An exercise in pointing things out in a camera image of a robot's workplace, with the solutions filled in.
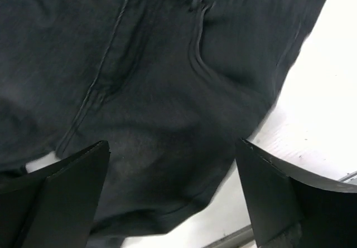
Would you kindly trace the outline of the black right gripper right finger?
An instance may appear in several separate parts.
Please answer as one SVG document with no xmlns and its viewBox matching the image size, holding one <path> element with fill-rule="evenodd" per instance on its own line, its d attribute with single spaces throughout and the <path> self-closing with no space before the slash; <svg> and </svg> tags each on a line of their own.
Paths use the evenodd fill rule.
<svg viewBox="0 0 357 248">
<path fill-rule="evenodd" d="M 257 247 L 356 247 L 356 185 L 239 140 L 236 164 Z"/>
</svg>

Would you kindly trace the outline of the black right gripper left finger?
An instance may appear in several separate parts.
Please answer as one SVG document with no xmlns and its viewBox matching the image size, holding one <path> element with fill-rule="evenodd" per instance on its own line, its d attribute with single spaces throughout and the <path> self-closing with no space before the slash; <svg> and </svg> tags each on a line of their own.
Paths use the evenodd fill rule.
<svg viewBox="0 0 357 248">
<path fill-rule="evenodd" d="M 1 182 L 1 247 L 85 247 L 110 151 L 106 141 Z"/>
</svg>

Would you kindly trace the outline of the black trousers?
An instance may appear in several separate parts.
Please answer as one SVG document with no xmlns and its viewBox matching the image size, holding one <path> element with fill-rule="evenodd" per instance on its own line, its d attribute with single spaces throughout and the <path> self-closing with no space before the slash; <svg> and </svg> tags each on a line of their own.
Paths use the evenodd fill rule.
<svg viewBox="0 0 357 248">
<path fill-rule="evenodd" d="M 100 140 L 88 247 L 203 210 L 326 0 L 1 0 L 1 170 Z"/>
</svg>

